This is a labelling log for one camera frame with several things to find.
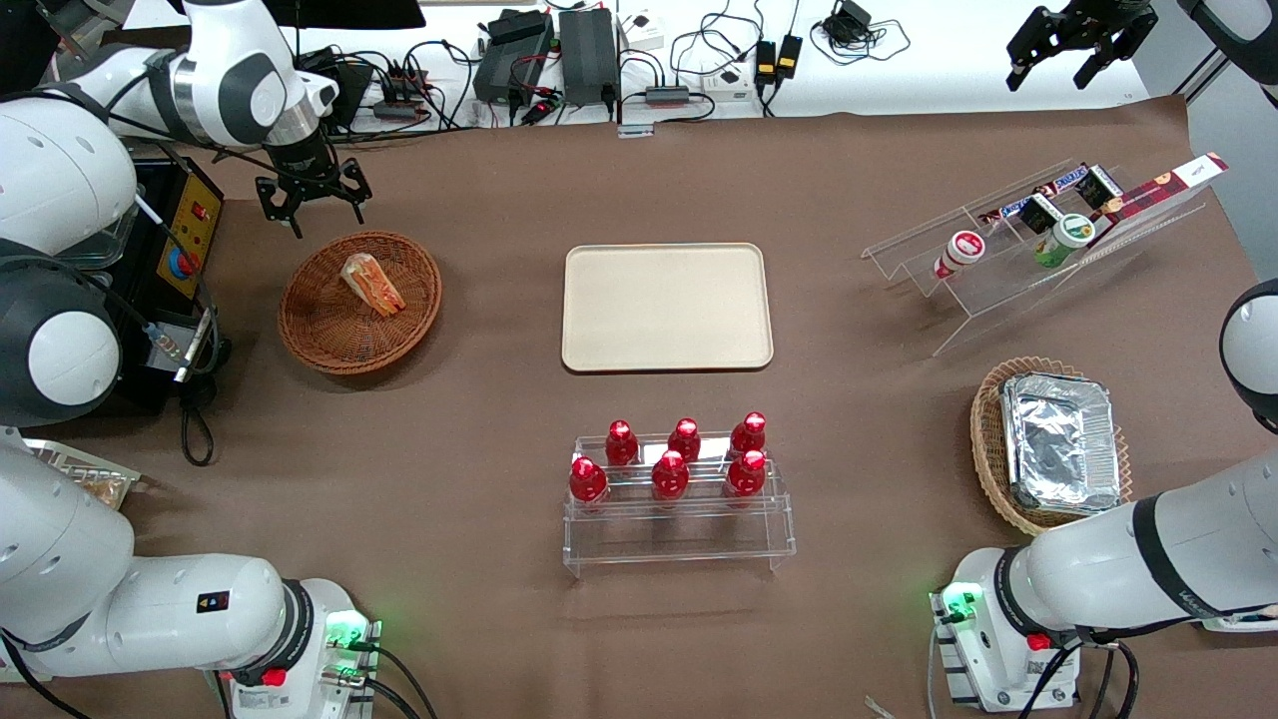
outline clear acrylic rack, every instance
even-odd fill
[[[772,571],[795,554],[790,493],[772,455],[767,483],[749,498],[725,498],[730,433],[702,433],[702,451],[689,464],[682,498],[652,498],[652,467],[666,451],[666,435],[636,435],[638,464],[607,466],[603,437],[578,438],[573,460],[587,456],[603,466],[610,497],[587,506],[564,498],[564,566],[578,579],[589,566],[707,559],[767,559]]]
[[[1034,259],[1034,245],[1042,235],[1026,226],[1020,217],[1013,216],[993,225],[978,221],[980,213],[1029,197],[1036,186],[1049,184],[1077,166],[1077,161],[1063,160],[1044,167],[861,253],[861,258],[873,259],[889,281],[904,281],[909,276],[923,296],[957,305],[957,309],[951,310],[951,324],[957,326],[932,352],[933,356],[1034,309],[1061,294],[1063,287],[1085,281],[1076,277],[1093,280],[1117,273],[1149,246],[1150,243],[1140,241],[1141,239],[1205,206],[1200,201],[1166,209],[1155,206],[1120,223],[1104,241],[1070,254],[1065,263],[1051,269]],[[1102,166],[1123,189],[1144,181],[1128,176],[1122,167]],[[1057,194],[1052,202],[1065,213],[1093,212],[1072,189]],[[958,230],[980,234],[985,240],[985,254],[955,275],[944,280],[937,278],[932,264]]]

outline aluminum foil container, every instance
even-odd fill
[[[1012,498],[1026,510],[1098,515],[1122,503],[1109,393],[1031,373],[1003,383]]]

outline red bottle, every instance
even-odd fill
[[[684,458],[684,464],[697,462],[702,453],[702,435],[697,432],[697,420],[684,418],[675,425],[675,432],[670,433],[666,441],[666,450],[677,452]]]
[[[603,452],[608,455],[608,465],[629,465],[639,457],[639,441],[630,432],[630,425],[625,420],[617,420],[608,428],[608,439],[603,443]]]
[[[597,504],[608,499],[608,476],[589,457],[578,457],[573,461],[567,489],[578,502]]]
[[[652,466],[652,498],[679,499],[688,492],[688,465],[674,450],[667,450]]]
[[[728,455],[734,458],[750,452],[763,452],[763,428],[767,420],[759,412],[750,412],[741,420],[741,424],[732,430],[731,450]]]
[[[763,453],[751,450],[739,457],[727,469],[727,481],[723,483],[723,497],[751,497],[763,490],[767,481]]]

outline round wicker basket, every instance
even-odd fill
[[[406,307],[382,317],[341,278],[346,257],[377,258]],[[440,268],[418,243],[389,231],[364,231],[320,248],[298,267],[280,299],[284,345],[302,364],[331,375],[380,370],[422,341],[440,310]]]
[[[1082,520],[1077,515],[1062,515],[1043,510],[1025,510],[1012,499],[1007,475],[1007,443],[1005,442],[1003,405],[999,391],[1003,383],[1026,373],[1048,373],[1081,378],[1074,368],[1045,356],[1017,356],[994,368],[980,383],[971,404],[971,456],[976,462],[976,476],[994,510],[1017,530],[1038,536],[1052,527]],[[1114,427],[1114,452],[1118,455],[1118,475],[1122,501],[1131,502],[1131,462],[1127,460],[1127,442],[1122,430]]]

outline red button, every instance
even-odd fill
[[[280,668],[267,669],[262,672],[262,683],[268,687],[282,687],[288,676],[289,673]]]
[[[1025,637],[1025,644],[1030,645],[1030,651],[1043,651],[1052,649],[1052,637],[1047,635],[1030,635]]]

